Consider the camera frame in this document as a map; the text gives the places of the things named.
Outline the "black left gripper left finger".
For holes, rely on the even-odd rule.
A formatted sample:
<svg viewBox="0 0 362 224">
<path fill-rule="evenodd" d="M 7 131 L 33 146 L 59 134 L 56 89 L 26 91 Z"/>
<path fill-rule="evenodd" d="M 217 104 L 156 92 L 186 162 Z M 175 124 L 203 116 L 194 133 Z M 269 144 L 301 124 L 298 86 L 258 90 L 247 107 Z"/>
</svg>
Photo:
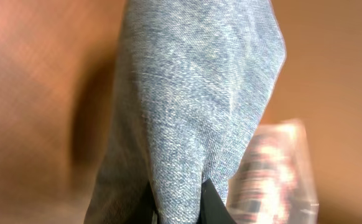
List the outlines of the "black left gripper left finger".
<svg viewBox="0 0 362 224">
<path fill-rule="evenodd" d="M 131 224 L 158 224 L 158 215 L 151 185 L 148 183 L 137 207 L 131 214 Z"/>
</svg>

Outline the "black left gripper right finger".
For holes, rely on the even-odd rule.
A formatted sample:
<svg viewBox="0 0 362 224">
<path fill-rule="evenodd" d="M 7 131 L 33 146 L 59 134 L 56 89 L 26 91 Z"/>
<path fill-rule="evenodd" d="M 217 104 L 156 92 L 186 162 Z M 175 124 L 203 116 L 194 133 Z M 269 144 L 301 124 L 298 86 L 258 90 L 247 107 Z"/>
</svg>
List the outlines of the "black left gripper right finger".
<svg viewBox="0 0 362 224">
<path fill-rule="evenodd" d="M 211 179 L 202 183 L 198 224 L 236 224 Z"/>
</svg>

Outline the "red blue plaid cloth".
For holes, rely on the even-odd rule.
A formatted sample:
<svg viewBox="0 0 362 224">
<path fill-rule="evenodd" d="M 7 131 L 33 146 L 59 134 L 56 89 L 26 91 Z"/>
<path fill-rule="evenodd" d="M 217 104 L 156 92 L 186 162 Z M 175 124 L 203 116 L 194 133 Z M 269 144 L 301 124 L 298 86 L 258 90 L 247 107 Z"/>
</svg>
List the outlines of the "red blue plaid cloth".
<svg viewBox="0 0 362 224">
<path fill-rule="evenodd" d="M 230 214 L 236 223 L 285 224 L 296 185 L 290 155 L 280 141 L 256 136 L 235 175 Z"/>
</svg>

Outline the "blue denim jeans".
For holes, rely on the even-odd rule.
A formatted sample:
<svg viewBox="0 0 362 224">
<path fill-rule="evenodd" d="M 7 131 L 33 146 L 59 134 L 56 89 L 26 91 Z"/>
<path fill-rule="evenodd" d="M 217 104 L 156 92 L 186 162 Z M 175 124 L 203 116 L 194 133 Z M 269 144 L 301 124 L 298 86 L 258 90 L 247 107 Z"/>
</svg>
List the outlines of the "blue denim jeans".
<svg viewBox="0 0 362 224">
<path fill-rule="evenodd" d="M 134 0 L 118 43 L 111 133 L 86 223 L 195 223 L 202 183 L 225 202 L 285 60 L 269 0 Z"/>
</svg>

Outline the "clear plastic storage bin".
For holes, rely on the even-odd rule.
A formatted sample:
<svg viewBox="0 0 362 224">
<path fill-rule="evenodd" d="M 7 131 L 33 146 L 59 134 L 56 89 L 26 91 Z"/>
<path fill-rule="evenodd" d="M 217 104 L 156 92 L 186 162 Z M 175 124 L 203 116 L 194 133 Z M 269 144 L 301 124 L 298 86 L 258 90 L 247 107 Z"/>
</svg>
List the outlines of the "clear plastic storage bin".
<svg viewBox="0 0 362 224">
<path fill-rule="evenodd" d="M 316 224 L 319 203 L 300 121 L 257 128 L 229 181 L 226 207 L 236 223 Z"/>
</svg>

